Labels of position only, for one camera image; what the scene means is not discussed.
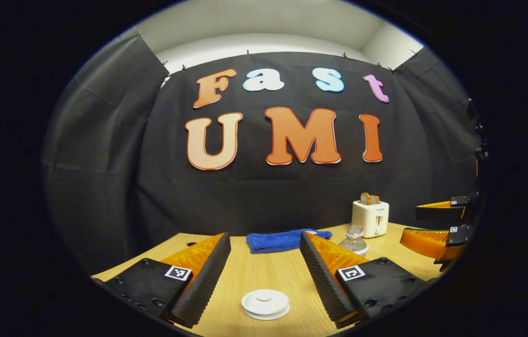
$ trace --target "pink letter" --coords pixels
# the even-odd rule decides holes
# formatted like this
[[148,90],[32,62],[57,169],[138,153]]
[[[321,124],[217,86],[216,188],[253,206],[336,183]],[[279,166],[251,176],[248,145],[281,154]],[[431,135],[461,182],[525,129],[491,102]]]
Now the pink letter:
[[370,83],[370,86],[372,87],[372,92],[380,100],[380,102],[388,103],[388,96],[386,96],[382,92],[382,82],[378,81],[374,75],[369,74],[367,76],[364,76],[364,79]]

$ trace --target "white lid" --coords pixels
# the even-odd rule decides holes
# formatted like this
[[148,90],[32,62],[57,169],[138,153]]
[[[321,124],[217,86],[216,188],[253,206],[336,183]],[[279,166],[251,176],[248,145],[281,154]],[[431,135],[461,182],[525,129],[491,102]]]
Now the white lid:
[[243,296],[245,313],[258,320],[275,320],[289,312],[289,298],[276,290],[260,289]]

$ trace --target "black fabric backdrop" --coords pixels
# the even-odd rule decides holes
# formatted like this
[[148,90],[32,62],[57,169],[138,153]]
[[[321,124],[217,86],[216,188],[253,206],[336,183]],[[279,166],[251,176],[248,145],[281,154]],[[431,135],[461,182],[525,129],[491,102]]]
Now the black fabric backdrop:
[[[339,71],[345,89],[323,92],[313,68]],[[219,102],[194,109],[197,79],[234,68]],[[243,89],[246,73],[280,72],[280,90]],[[363,76],[383,83],[389,103]],[[48,128],[43,166],[48,205],[59,233],[89,273],[128,260],[178,232],[271,233],[351,220],[361,192],[390,203],[390,221],[420,227],[416,205],[476,190],[473,151],[479,139],[469,98],[426,48],[396,73],[315,53],[263,53],[215,60],[170,76],[136,32],[106,45],[67,86]],[[336,112],[341,162],[296,158],[271,166],[272,126],[264,111],[292,109],[303,125],[317,108]],[[191,119],[208,117],[206,150],[221,149],[217,117],[240,112],[234,161],[203,171],[187,160]],[[378,117],[381,162],[365,162],[358,116]]]
[[[311,71],[332,68],[342,75],[342,92],[323,92]],[[196,81],[233,68],[221,100],[199,109]],[[280,72],[280,90],[243,89],[246,74],[259,68]],[[375,98],[363,76],[383,83],[389,103]],[[176,234],[246,235],[296,228],[322,228],[351,220],[352,201],[370,192],[390,204],[390,221],[413,220],[416,205],[447,200],[476,190],[474,149],[479,138],[469,97],[444,65],[420,52],[393,74],[358,60],[315,53],[262,53],[215,60],[174,73],[159,92],[146,127],[138,165],[139,218],[151,245]],[[302,125],[316,108],[336,112],[334,131],[341,161],[271,166],[272,124],[264,111],[288,107]],[[240,112],[234,161],[202,171],[187,160],[185,123],[208,117],[206,151],[217,154],[222,126],[217,117]],[[365,162],[362,113],[380,119],[381,162]],[[289,153],[294,155],[291,147]]]
[[168,71],[137,32],[103,47],[75,75],[56,108],[43,149],[54,226],[95,273],[146,248],[128,197],[141,137]]

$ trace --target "wooden table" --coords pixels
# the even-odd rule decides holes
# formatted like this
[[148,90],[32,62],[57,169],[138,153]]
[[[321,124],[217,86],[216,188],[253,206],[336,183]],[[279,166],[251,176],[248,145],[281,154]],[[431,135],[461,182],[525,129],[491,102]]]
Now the wooden table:
[[[330,241],[339,243],[345,239],[348,226],[345,224],[322,230],[332,232]],[[434,264],[434,259],[417,254],[399,243],[403,228],[405,226],[389,223],[385,235],[365,239],[369,246],[366,258],[373,260],[385,256],[424,281],[439,276],[440,265]],[[94,277],[107,281],[144,257],[163,260],[186,248],[187,243],[199,242],[208,237],[210,235],[179,233]],[[244,236],[230,237],[230,244],[230,255],[199,324],[192,329],[181,328],[205,337],[316,337],[350,328],[338,330],[328,318],[299,249],[251,254]],[[285,293],[289,297],[291,310],[284,317],[271,321],[247,316],[241,306],[241,298],[257,289]]]

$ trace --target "blue towel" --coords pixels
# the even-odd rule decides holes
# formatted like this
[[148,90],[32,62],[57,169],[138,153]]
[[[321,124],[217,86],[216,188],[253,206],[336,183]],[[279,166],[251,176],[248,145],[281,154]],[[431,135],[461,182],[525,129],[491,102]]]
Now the blue towel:
[[252,233],[247,235],[247,244],[251,248],[251,254],[289,251],[299,248],[301,232],[304,230],[316,232],[316,235],[324,239],[328,239],[333,235],[331,232],[320,232],[309,228],[274,234]]

